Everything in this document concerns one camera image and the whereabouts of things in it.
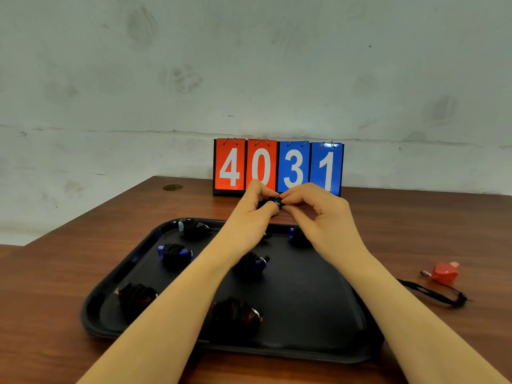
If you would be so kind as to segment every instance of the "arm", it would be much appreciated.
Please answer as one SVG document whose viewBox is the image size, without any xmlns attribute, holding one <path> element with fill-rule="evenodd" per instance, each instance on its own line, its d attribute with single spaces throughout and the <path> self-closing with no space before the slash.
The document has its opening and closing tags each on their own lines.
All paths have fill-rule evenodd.
<svg viewBox="0 0 512 384">
<path fill-rule="evenodd" d="M 201 255 L 78 383 L 177 383 L 219 284 L 230 268 L 257 245 L 270 218 L 279 213 L 273 202 L 256 210 L 258 200 L 278 195 L 261 182 L 252 181 L 222 230 Z"/>
<path fill-rule="evenodd" d="M 411 384 L 509 383 L 457 333 L 406 290 L 364 246 L 348 202 L 308 183 L 281 195 L 317 252 L 364 301 Z M 298 207 L 307 203 L 318 217 Z"/>
</svg>

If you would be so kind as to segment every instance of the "white wall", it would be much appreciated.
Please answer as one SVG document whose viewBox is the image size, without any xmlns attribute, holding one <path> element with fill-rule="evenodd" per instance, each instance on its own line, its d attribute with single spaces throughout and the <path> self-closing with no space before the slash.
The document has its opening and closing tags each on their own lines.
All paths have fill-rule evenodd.
<svg viewBox="0 0 512 384">
<path fill-rule="evenodd" d="M 0 0 L 0 243 L 218 135 L 346 144 L 346 186 L 512 194 L 512 0 Z"/>
</svg>

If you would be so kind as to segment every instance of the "black plastic tray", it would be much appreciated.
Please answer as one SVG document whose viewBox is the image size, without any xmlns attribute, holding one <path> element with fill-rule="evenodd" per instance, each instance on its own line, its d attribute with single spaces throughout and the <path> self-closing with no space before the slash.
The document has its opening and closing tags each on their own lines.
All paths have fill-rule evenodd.
<svg viewBox="0 0 512 384">
<path fill-rule="evenodd" d="M 158 245 L 178 243 L 194 252 L 208 245 L 225 221 L 196 219 L 214 231 L 201 241 L 186 241 L 175 219 L 155 228 L 87 297 L 81 321 L 88 333 L 117 338 L 128 327 L 114 291 L 141 283 L 161 293 L 177 276 L 163 267 Z M 247 346 L 216 345 L 208 349 L 283 357 L 361 362 L 380 350 L 383 336 L 350 284 L 314 249 L 289 244 L 292 225 L 269 224 L 272 237 L 253 252 L 270 256 L 263 279 L 245 283 L 230 271 L 215 293 L 214 302 L 235 297 L 257 309 L 264 320 Z"/>
</svg>

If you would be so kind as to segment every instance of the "hand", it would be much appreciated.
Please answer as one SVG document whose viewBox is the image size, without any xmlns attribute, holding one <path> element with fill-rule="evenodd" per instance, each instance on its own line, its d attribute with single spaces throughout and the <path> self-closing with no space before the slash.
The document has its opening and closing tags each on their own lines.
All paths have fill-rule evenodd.
<svg viewBox="0 0 512 384">
<path fill-rule="evenodd" d="M 278 196 L 278 193 L 257 179 L 253 179 L 247 187 L 244 196 L 213 240 L 228 250 L 233 265 L 259 243 L 270 218 L 279 213 L 279 206 L 275 202 L 267 202 L 256 210 L 258 202 Z"/>
<path fill-rule="evenodd" d="M 313 183 L 292 187 L 281 194 L 283 210 L 290 213 L 315 250 L 329 263 L 365 249 L 354 224 L 349 203 Z M 318 217 L 311 220 L 294 204 L 313 206 Z"/>
</svg>

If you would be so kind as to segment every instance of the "forearm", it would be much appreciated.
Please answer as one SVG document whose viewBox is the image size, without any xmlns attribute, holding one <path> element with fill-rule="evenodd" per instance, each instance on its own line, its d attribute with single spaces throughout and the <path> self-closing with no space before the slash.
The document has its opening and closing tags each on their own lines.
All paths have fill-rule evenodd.
<svg viewBox="0 0 512 384">
<path fill-rule="evenodd" d="M 226 256 L 213 240 L 79 383 L 178 382 L 215 291 L 230 268 Z"/>
<path fill-rule="evenodd" d="M 508 383 L 459 335 L 404 288 L 364 245 L 334 266 L 378 323 L 411 384 Z"/>
</svg>

